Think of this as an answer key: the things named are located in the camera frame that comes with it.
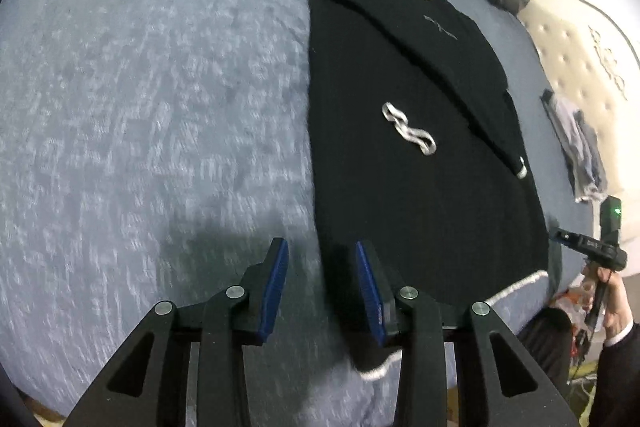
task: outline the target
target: human hand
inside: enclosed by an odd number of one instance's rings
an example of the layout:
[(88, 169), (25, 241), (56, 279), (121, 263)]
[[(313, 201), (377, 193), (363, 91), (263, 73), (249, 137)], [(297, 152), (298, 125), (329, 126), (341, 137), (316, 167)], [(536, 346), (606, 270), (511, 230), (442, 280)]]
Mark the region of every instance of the human hand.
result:
[(609, 283), (609, 298), (602, 325), (607, 333), (607, 340), (612, 339), (634, 320), (626, 296), (625, 283), (618, 272), (612, 272), (594, 263), (588, 264), (582, 273), (587, 279)]

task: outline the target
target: white trim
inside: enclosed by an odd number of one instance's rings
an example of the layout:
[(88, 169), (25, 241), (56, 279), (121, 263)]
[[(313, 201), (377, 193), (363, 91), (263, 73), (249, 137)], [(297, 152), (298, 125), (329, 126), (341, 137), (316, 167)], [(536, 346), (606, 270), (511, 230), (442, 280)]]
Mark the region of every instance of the white trim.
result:
[(402, 360), (402, 349), (398, 349), (397, 351), (394, 351), (393, 353), (391, 353), (391, 355), (386, 357), (386, 360), (382, 364), (380, 364), (377, 368), (372, 369), (371, 371), (365, 371), (365, 372), (358, 371), (358, 374), (362, 377), (362, 380), (366, 380), (366, 381), (379, 380), (380, 378), (384, 377), (388, 373), (389, 367), (391, 367), (391, 364), (393, 364), (394, 362), (397, 362), (398, 360)]
[(548, 278), (549, 274), (546, 272), (546, 270), (538, 270), (537, 272), (532, 273), (528, 277), (525, 277), (524, 279), (521, 279), (517, 282), (514, 282), (512, 285), (507, 286), (507, 288), (502, 290), (500, 293), (497, 293), (496, 295), (494, 295), (490, 299), (487, 299), (484, 302), (489, 304), (489, 306), (494, 306), (494, 304), (496, 304), (499, 300), (504, 299), (507, 295), (510, 295), (514, 291), (517, 291), (520, 288), (524, 288), (524, 286), (526, 286), (527, 284), (534, 283), (542, 279), (543, 277)]

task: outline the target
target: person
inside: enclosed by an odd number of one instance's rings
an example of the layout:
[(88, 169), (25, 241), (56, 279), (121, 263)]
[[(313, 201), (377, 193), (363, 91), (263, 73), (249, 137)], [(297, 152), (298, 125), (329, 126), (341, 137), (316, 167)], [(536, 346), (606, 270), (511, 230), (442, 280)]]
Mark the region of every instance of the person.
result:
[[(596, 394), (590, 427), (622, 427), (640, 421), (640, 326), (634, 322), (619, 273), (588, 265), (583, 272), (609, 282), (603, 327), (606, 340), (598, 361)], [(566, 397), (571, 362), (572, 324), (559, 309), (545, 308), (518, 334), (518, 339)]]

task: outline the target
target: white shirt cuff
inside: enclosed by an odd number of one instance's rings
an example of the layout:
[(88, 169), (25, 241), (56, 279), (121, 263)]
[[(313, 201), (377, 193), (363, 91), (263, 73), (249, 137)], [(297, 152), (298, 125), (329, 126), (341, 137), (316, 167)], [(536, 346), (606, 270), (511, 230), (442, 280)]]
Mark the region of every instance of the white shirt cuff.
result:
[(633, 321), (629, 322), (629, 324), (626, 325), (626, 328), (620, 331), (620, 333), (618, 333), (615, 337), (611, 337), (610, 339), (607, 339), (606, 341), (604, 341), (605, 347), (615, 346), (617, 343), (619, 343), (631, 332), (633, 327), (634, 327), (634, 322)]

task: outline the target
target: folded clothes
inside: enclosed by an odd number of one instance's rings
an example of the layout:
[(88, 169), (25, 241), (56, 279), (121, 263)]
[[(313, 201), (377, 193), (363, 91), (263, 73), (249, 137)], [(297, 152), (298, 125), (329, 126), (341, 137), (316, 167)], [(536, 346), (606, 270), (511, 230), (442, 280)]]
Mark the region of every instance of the folded clothes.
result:
[(575, 201), (603, 201), (607, 197), (607, 176), (595, 131), (575, 103), (553, 91), (545, 91), (542, 103), (571, 163)]

